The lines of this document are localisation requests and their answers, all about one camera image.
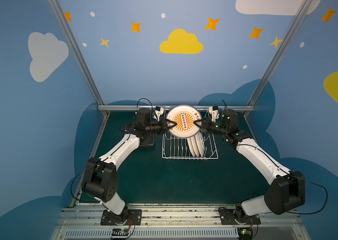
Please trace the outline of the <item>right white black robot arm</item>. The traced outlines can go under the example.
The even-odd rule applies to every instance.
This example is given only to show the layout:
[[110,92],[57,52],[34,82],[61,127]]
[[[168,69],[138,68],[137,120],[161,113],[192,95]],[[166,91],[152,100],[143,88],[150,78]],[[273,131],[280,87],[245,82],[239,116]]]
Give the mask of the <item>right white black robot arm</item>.
[[235,150],[243,155],[264,176],[269,184],[267,192],[235,205],[234,220],[245,224],[256,215],[274,213],[281,215],[305,203],[305,178],[299,172],[292,172],[268,155],[249,134],[238,125],[238,114],[224,109],[221,121],[214,116],[196,120],[194,124],[203,132],[223,136]]

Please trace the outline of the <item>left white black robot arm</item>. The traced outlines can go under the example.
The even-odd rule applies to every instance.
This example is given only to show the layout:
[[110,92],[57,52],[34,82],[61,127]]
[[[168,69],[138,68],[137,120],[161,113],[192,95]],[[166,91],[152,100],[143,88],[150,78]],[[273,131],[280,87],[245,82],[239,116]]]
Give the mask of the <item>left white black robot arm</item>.
[[123,225],[129,218],[128,206],[117,193],[117,171],[134,150],[151,144],[153,134],[162,135],[177,125],[166,119],[164,113],[162,107],[138,109],[136,121],[125,127],[120,142],[101,157],[87,161],[82,191],[106,208],[106,217],[110,217],[113,224]]

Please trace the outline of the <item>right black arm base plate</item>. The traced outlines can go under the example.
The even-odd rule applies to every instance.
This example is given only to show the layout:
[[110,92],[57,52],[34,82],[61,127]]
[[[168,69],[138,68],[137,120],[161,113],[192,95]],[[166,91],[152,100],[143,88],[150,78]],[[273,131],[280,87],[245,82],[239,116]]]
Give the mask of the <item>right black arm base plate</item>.
[[261,221],[258,215],[248,216],[240,208],[227,209],[225,207],[218,208],[222,225],[260,225]]

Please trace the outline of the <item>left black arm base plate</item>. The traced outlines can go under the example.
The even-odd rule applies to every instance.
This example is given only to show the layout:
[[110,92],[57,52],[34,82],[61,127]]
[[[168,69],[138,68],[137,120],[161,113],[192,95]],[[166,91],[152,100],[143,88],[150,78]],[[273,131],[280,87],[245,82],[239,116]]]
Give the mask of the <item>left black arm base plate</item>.
[[142,220],[142,210],[124,210],[120,215],[116,215],[107,210],[103,211],[100,225],[101,226],[139,226]]

